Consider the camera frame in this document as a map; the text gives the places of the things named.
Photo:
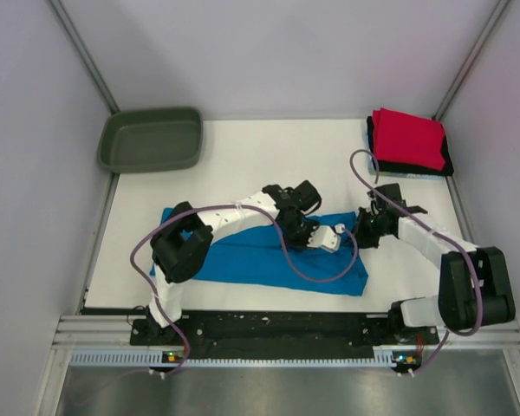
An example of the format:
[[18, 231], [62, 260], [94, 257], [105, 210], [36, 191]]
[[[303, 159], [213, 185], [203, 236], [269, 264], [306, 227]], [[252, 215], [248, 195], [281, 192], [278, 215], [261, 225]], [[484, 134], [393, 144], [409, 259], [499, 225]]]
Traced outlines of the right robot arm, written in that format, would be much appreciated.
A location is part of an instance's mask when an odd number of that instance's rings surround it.
[[376, 249], [383, 237], [409, 244], [439, 272], [433, 296], [393, 302], [387, 332], [396, 342], [410, 341], [422, 327], [444, 326], [458, 334], [511, 322], [516, 306], [504, 253], [451, 234], [424, 208], [409, 206], [398, 184], [377, 186], [360, 208], [354, 237], [360, 249]]

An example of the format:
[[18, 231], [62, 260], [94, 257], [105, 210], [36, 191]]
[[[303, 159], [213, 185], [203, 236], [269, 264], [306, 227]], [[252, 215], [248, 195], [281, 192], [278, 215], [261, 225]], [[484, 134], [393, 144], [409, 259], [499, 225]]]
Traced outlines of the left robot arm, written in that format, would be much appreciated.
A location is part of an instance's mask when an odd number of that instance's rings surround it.
[[322, 197], [307, 180], [297, 187], [267, 185], [228, 208], [194, 212], [185, 201], [172, 208], [173, 222], [150, 241], [159, 300], [149, 304], [149, 333], [160, 343], [179, 333], [183, 283], [194, 278], [217, 241], [247, 230], [274, 226], [289, 249], [305, 250], [319, 223], [306, 213], [319, 208]]

